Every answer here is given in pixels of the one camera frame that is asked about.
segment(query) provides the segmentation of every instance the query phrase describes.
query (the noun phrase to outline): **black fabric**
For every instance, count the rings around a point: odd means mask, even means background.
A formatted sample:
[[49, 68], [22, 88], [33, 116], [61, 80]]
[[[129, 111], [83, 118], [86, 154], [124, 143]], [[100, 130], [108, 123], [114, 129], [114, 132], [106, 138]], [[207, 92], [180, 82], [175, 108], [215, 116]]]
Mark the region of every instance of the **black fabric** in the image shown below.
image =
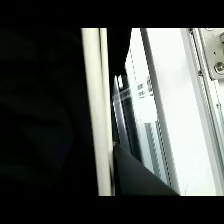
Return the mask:
[[[130, 30], [109, 29], [111, 86]], [[0, 188], [97, 195], [80, 29], [1, 28], [0, 49]]]
[[178, 196], [117, 143], [114, 146], [115, 195]]

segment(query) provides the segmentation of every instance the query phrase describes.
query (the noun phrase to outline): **metal plate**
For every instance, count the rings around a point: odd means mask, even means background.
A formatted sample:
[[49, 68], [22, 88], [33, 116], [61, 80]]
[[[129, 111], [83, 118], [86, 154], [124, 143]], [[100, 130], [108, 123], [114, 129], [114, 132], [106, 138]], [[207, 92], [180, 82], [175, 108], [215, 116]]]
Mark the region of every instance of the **metal plate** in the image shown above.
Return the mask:
[[215, 65], [219, 62], [224, 63], [224, 44], [220, 40], [220, 34], [224, 28], [200, 28], [202, 44], [205, 51], [206, 60], [209, 67], [211, 79], [224, 79], [222, 72], [217, 72]]

